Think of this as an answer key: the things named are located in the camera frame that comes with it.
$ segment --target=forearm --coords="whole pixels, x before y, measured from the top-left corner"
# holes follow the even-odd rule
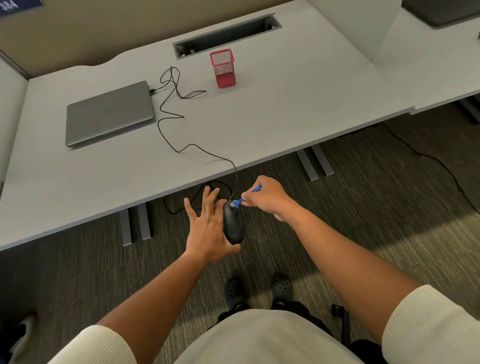
[[[183,254],[145,287],[99,321],[120,334],[138,364],[150,364],[167,339],[206,263]]]
[[[296,203],[282,215],[351,313],[380,343],[395,308],[422,284]]]

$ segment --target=hand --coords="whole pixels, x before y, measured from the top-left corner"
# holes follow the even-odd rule
[[[259,184],[262,185],[262,189],[252,192]],[[285,211],[289,204],[295,203],[278,181],[267,176],[258,176],[255,184],[248,191],[242,193],[241,197],[244,199],[242,205],[257,206],[265,212],[274,214],[280,221],[285,221],[282,211]]]
[[[190,233],[185,253],[201,258],[205,264],[238,253],[241,249],[239,244],[230,244],[223,234],[223,205],[227,200],[219,200],[214,206],[219,191],[216,188],[210,193],[210,187],[205,187],[200,217],[190,206],[188,198],[183,200],[190,218]]]

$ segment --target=floor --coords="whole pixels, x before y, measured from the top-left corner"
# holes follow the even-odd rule
[[[480,207],[478,126],[453,105],[386,124],[419,151],[441,159]],[[324,142],[322,148],[334,176],[308,182],[297,156],[289,154],[240,171],[239,191],[250,187],[258,174],[278,179],[293,198],[335,229],[480,318],[480,215],[450,175],[437,162],[414,155],[382,124]],[[232,185],[234,176],[222,181]],[[171,209],[180,207],[182,197],[192,196],[196,188],[167,196],[166,203]],[[227,196],[225,188],[221,194]],[[0,312],[10,319],[29,310],[39,315],[24,363],[46,363],[81,329],[183,252],[186,214],[169,215],[162,199],[147,207],[154,238],[146,242],[122,247],[118,216],[112,215],[0,252]],[[267,308],[270,277],[276,271],[288,274],[295,298],[339,338],[340,322],[330,316],[329,307],[341,301],[292,230],[255,209],[245,215],[242,252],[204,272],[157,363],[172,363],[214,324],[225,309],[224,284],[233,275],[242,277],[252,307]],[[367,337],[355,321],[352,336]]]

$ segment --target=person's left hand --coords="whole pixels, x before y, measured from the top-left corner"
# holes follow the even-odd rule
[[[223,234],[223,205],[227,200],[214,202],[220,189],[210,193],[206,186],[202,200],[202,213],[198,217],[185,198],[185,210],[190,218],[190,233],[187,238],[186,254],[194,254],[206,264],[219,260],[233,253],[238,253],[240,245],[232,245]]]

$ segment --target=person's right arm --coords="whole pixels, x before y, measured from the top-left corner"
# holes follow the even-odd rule
[[[262,189],[251,190],[262,185]],[[242,194],[244,206],[257,206],[287,222],[328,283],[378,342],[399,303],[422,283],[355,244],[292,200],[276,180],[260,176]]]

